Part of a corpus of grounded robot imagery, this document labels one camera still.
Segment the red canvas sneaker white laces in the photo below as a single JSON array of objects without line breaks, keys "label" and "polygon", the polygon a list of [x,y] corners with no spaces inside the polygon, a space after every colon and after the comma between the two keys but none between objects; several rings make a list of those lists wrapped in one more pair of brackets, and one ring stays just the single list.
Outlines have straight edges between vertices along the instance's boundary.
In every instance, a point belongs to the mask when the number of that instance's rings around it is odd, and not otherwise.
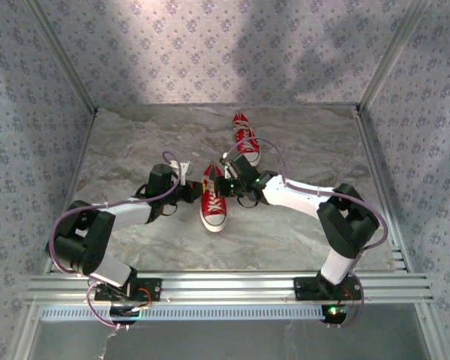
[{"label": "red canvas sneaker white laces", "polygon": [[[222,172],[216,163],[210,163],[205,169],[202,178],[212,180],[213,176],[221,176]],[[200,218],[203,226],[212,233],[224,229],[227,223],[227,201],[219,197],[214,189],[212,192],[202,192],[200,205]]]},{"label": "red canvas sneaker white laces", "polygon": [[238,143],[236,148],[247,158],[251,166],[256,167],[261,158],[260,146],[248,118],[242,112],[235,114],[232,129]]}]

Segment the aluminium side rail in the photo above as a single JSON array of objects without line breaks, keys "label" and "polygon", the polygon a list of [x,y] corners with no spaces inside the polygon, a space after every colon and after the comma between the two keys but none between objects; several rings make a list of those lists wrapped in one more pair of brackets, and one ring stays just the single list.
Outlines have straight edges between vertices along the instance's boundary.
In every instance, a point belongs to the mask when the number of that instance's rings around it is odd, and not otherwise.
[{"label": "aluminium side rail", "polygon": [[359,104],[355,106],[355,114],[358,132],[363,142],[373,183],[378,193],[382,216],[388,225],[388,242],[394,253],[395,271],[414,272],[413,261],[404,241],[401,224],[395,208],[395,190],[390,182],[388,168],[383,160],[380,142],[377,139],[372,121],[367,117],[367,112]]},{"label": "aluminium side rail", "polygon": [[68,212],[68,208],[69,208],[70,204],[72,203],[72,200],[74,198],[74,194],[76,193],[77,184],[78,184],[78,180],[79,180],[79,177],[80,177],[80,170],[81,170],[82,165],[83,165],[83,159],[85,157],[85,153],[86,153],[86,150],[88,148],[89,138],[91,136],[91,133],[92,133],[92,130],[93,130],[93,126],[94,126],[94,123],[95,123],[95,119],[97,118],[98,111],[99,111],[99,108],[95,107],[94,110],[93,110],[93,113],[91,115],[91,122],[90,122],[90,124],[88,125],[88,127],[86,129],[85,137],[84,137],[84,140],[82,141],[82,145],[81,145],[80,150],[79,150],[78,158],[77,158],[77,160],[75,162],[74,171],[73,171],[73,175],[72,175],[72,178],[71,178],[70,186],[69,186],[69,188],[67,190],[67,195],[65,197],[64,206],[62,208],[61,214],[56,218],[56,220],[54,221],[54,223],[52,225],[52,229],[50,231],[49,239],[48,239],[47,246],[46,246],[46,249],[48,251],[48,255],[49,255],[49,258],[51,259],[51,262],[63,274],[73,274],[74,271],[70,270],[68,268],[65,268],[60,263],[58,255],[56,254],[54,240],[55,240],[56,231],[58,229],[58,226],[67,217],[66,213]]}]

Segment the aluminium frame post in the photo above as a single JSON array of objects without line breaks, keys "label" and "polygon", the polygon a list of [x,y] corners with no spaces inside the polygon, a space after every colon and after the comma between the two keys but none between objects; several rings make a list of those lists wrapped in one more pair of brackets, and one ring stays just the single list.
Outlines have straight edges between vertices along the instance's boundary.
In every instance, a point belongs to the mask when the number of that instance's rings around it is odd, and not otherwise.
[{"label": "aluminium frame post", "polygon": [[58,67],[64,75],[64,78],[70,84],[74,94],[82,107],[90,114],[94,115],[96,106],[89,96],[83,81],[74,68],[71,58],[68,56],[63,47],[59,36],[57,35],[52,22],[48,19],[43,7],[38,0],[20,0],[28,11],[33,23],[36,25],[40,36],[45,41],[51,52],[52,57],[56,61]]},{"label": "aluminium frame post", "polygon": [[385,48],[382,58],[361,96],[357,106],[359,113],[364,109],[368,109],[375,101],[430,3],[431,0],[409,0],[403,16],[397,22],[390,42]]}]

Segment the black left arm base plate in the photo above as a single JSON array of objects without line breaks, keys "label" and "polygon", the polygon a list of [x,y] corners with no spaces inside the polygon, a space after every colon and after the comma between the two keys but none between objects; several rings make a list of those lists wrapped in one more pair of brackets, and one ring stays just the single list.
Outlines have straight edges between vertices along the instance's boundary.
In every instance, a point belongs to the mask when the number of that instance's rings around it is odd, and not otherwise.
[{"label": "black left arm base plate", "polygon": [[161,297],[162,279],[138,277],[124,286],[101,284],[94,294],[95,301],[102,302],[158,302]]}]

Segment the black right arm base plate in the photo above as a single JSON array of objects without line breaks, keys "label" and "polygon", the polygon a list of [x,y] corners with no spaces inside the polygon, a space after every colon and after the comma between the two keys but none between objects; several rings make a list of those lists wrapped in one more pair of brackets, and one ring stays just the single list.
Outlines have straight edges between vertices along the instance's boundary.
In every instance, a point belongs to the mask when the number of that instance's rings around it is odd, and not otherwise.
[{"label": "black right arm base plate", "polygon": [[346,294],[348,299],[362,299],[358,281],[354,277],[346,277],[338,285],[329,283],[321,276],[295,277],[293,289],[297,301],[339,301]]}]

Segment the aluminium mounting rail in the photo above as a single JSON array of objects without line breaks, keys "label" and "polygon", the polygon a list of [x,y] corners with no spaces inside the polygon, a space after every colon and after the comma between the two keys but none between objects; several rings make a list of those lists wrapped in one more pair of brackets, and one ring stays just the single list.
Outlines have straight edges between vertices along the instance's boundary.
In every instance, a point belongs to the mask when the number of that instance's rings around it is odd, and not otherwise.
[{"label": "aluminium mounting rail", "polygon": [[[295,279],[314,279],[314,271],[142,271],[139,278],[159,278],[160,306],[289,304],[295,301]],[[357,273],[370,304],[432,302],[427,275],[405,271]],[[89,280],[76,274],[34,276],[23,297],[41,305],[82,305]]]}]

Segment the grey sheet metal panel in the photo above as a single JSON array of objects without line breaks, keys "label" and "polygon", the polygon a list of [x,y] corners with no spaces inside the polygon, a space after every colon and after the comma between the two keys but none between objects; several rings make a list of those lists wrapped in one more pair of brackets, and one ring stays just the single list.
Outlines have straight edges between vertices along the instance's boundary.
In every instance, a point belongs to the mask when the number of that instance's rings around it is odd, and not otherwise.
[{"label": "grey sheet metal panel", "polygon": [[345,329],[307,320],[43,322],[25,360],[431,360],[408,320]]}]

